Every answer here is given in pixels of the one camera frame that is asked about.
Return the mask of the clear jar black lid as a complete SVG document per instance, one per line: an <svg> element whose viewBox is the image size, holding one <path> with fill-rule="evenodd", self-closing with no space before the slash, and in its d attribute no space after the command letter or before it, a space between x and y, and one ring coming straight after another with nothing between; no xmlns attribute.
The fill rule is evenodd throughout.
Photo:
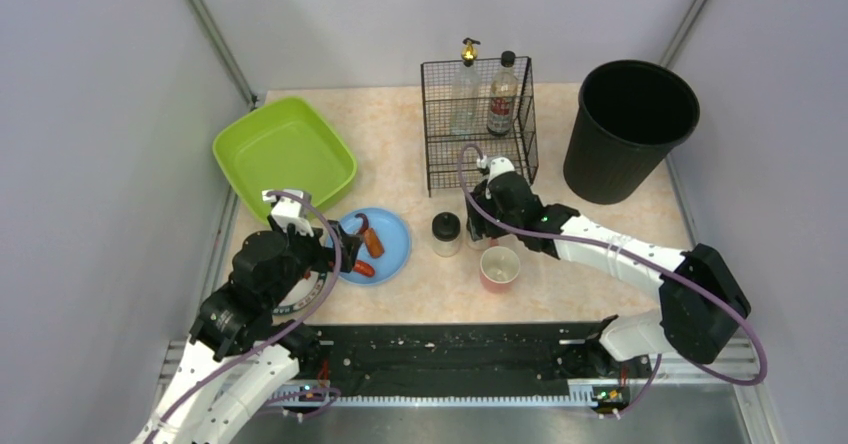
<svg viewBox="0 0 848 444"><path fill-rule="evenodd" d="M441 257L451 257L459 252L461 223L452 212L440 212L431 221L433 250Z"/></svg>
<svg viewBox="0 0 848 444"><path fill-rule="evenodd" d="M490 238L475 240L472 237L467 237L465 243L470 249L475 251L484 251L492 246L492 240Z"/></svg>

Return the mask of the black wire basket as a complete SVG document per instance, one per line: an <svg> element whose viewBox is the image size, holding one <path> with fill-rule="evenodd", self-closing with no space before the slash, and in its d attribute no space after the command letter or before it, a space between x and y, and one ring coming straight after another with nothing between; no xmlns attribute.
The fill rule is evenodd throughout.
<svg viewBox="0 0 848 444"><path fill-rule="evenodd" d="M490 86L500 67L498 58L482 58L476 61L481 81L472 133L460 136L451 132L451 86L461 65L460 60L427 61L420 65L428 192L460 186L457 162L461 148L469 143L477 145L490 157L503 156L510 159L517 172L530 183L534 183L539 169L539 154L533 60L528 56L516 57L514 69L519 85L513 112L513 127L511 132L503 137L496 137L487 130Z"/></svg>

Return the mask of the brown sauce bottle black cap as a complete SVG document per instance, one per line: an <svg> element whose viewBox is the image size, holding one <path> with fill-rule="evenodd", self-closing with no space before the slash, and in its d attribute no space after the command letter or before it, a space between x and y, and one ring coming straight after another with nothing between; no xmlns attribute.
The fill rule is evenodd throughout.
<svg viewBox="0 0 848 444"><path fill-rule="evenodd" d="M500 67L490 86L487 130L496 137L506 136L513 127L513 112L519 85L514 69L515 62L516 54L513 51L504 51L500 57Z"/></svg>

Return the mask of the clear bottle gold pump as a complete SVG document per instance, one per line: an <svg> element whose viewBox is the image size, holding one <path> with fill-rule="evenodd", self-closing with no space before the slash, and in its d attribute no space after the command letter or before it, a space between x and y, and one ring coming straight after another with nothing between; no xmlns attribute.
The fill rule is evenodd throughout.
<svg viewBox="0 0 848 444"><path fill-rule="evenodd" d="M461 52L462 65L451 86L451 132L455 135L472 133L480 90L480 76L476 68L478 40L466 37Z"/></svg>

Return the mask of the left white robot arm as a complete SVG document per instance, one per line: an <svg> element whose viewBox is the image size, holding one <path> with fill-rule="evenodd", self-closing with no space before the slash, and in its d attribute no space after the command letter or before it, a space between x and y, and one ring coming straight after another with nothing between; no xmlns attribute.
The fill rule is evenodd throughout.
<svg viewBox="0 0 848 444"><path fill-rule="evenodd" d="M273 322L287 295L310 277L331 285L353 270L363 244L339 222L315 228L270 218L246 237L227 282L202 304L177 371L138 443L227 443L282 384L319 360L314 329Z"/></svg>

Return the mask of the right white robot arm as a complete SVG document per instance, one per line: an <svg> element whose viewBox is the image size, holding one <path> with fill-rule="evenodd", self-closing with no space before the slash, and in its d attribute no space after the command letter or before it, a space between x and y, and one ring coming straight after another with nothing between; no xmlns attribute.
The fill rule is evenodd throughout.
<svg viewBox="0 0 848 444"><path fill-rule="evenodd" d="M715 361L750 303L714 248L680 250L649 244L605 228L574 208L542 204L515 172L480 182L467 196L473 239L516 236L533 252L584 264L657 302L652 311L613 317L598 337L615 360L675 352L706 365Z"/></svg>

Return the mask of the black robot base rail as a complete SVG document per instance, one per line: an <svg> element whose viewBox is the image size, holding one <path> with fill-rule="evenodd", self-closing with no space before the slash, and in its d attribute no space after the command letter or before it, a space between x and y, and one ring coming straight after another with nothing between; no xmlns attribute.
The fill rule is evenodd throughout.
<svg viewBox="0 0 848 444"><path fill-rule="evenodd" d="M501 324L333 324L298 331L313 342L289 381L324 384L343 404L524 404L593 406L599 392L651 374L646 356L615 361L600 345L604 322Z"/></svg>

